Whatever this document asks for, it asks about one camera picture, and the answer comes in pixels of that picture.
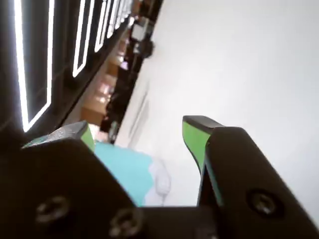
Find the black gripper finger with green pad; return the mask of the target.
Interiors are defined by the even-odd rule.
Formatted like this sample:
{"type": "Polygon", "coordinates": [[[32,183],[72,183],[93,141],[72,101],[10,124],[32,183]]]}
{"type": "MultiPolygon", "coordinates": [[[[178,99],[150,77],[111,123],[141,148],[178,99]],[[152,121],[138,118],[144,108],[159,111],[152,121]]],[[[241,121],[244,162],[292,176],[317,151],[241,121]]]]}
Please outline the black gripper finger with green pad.
{"type": "Polygon", "coordinates": [[[215,210],[220,238],[318,238],[307,212],[243,128],[188,115],[182,138],[201,177],[197,204],[215,210]]]}
{"type": "Polygon", "coordinates": [[[104,239],[116,213],[135,206],[84,121],[0,158],[3,239],[104,239]]]}

